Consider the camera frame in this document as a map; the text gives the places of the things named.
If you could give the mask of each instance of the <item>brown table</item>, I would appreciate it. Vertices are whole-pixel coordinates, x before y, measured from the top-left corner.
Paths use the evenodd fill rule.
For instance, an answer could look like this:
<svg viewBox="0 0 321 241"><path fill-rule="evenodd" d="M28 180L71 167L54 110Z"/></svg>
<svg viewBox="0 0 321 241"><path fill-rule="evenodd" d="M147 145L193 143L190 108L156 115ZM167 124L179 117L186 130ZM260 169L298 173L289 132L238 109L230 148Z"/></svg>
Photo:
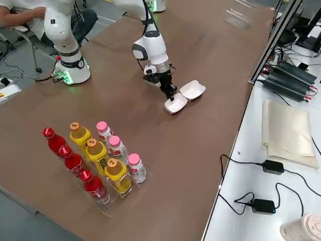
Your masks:
<svg viewBox="0 0 321 241"><path fill-rule="evenodd" d="M0 106L0 185L85 240L200 240L220 181L218 157L231 150L272 19L272 11L250 10L252 27L243 32L223 20L233 4L168 1L155 17L177 68L174 84L197 79L207 87L176 115L142 80L131 45L143 27L130 17L83 48L91 80L35 84ZM152 173L110 211L112 219L69 179L41 133L50 126L75 147L71 122L96 137L103 120Z"/></svg>

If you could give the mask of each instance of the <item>coca-cola bottle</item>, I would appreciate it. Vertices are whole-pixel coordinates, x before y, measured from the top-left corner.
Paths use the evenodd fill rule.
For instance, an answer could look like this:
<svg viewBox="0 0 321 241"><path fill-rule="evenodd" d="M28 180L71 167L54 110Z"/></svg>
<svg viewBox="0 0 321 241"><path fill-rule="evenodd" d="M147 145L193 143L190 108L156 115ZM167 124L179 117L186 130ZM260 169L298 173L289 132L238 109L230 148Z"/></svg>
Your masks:
<svg viewBox="0 0 321 241"><path fill-rule="evenodd" d="M42 131L42 134L47 138L48 140L48 146L49 148L62 159L62 156L59 154L59 150L62 147L67 147L68 144L66 143L66 140L62 138L61 136L55 134L54 130L52 128L45 128Z"/></svg>
<svg viewBox="0 0 321 241"><path fill-rule="evenodd" d="M103 211L107 209L110 196L100 178L92 175L91 172L86 169L81 172L81 179L84 182L85 191L91 195L98 207Z"/></svg>
<svg viewBox="0 0 321 241"><path fill-rule="evenodd" d="M81 156L73 153L70 147L62 147L59 150L59 155L65 160L65 166L81 180L82 171L88 169Z"/></svg>

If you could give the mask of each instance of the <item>person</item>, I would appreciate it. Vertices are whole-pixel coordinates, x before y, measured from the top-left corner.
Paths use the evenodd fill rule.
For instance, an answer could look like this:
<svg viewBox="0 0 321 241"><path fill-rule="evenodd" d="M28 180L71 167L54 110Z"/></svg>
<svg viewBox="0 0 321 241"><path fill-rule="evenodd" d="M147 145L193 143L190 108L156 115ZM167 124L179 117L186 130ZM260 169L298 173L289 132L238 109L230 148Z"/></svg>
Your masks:
<svg viewBox="0 0 321 241"><path fill-rule="evenodd" d="M53 47L54 44L48 39L44 29L45 12L45 0L0 0L0 23L3 27L27 25L41 42ZM97 13L91 9L78 13L78 19L73 13L71 29L79 44L97 20Z"/></svg>

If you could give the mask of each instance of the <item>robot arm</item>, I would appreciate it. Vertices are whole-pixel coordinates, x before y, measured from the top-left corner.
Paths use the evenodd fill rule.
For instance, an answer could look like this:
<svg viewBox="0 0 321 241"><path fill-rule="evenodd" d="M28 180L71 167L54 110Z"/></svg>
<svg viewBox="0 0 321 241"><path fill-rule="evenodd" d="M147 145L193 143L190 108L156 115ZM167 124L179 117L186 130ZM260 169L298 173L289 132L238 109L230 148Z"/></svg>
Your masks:
<svg viewBox="0 0 321 241"><path fill-rule="evenodd" d="M66 84L82 83L90 78L79 45L71 30L75 0L46 0L44 28L59 54L52 76Z"/></svg>
<svg viewBox="0 0 321 241"><path fill-rule="evenodd" d="M144 67L144 79L161 89L167 99L174 100L177 87L172 84L171 66L161 33L150 14L145 0L113 0L113 3L126 12L139 16L145 26L142 37L137 40L132 51L138 61L149 60Z"/></svg>

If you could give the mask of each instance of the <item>yellow drink bottle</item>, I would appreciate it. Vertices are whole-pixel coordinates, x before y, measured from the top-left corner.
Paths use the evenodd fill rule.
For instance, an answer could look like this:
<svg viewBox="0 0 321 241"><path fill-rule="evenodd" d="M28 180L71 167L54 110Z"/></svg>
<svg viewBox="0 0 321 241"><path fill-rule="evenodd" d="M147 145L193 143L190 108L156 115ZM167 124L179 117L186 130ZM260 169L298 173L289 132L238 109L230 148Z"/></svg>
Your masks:
<svg viewBox="0 0 321 241"><path fill-rule="evenodd" d="M105 174L121 197L125 197L131 191L131 180L127 174L127 167L117 159L111 158L107 161Z"/></svg>
<svg viewBox="0 0 321 241"><path fill-rule="evenodd" d="M86 158L87 141L90 138L91 135L88 129L79 125L78 122L73 122L70 124L70 139L79 146Z"/></svg>
<svg viewBox="0 0 321 241"><path fill-rule="evenodd" d="M105 176L105 167L107 167L107 149L102 142L98 142L96 139L91 138L87 141L86 155L88 160L93 162L98 172Z"/></svg>

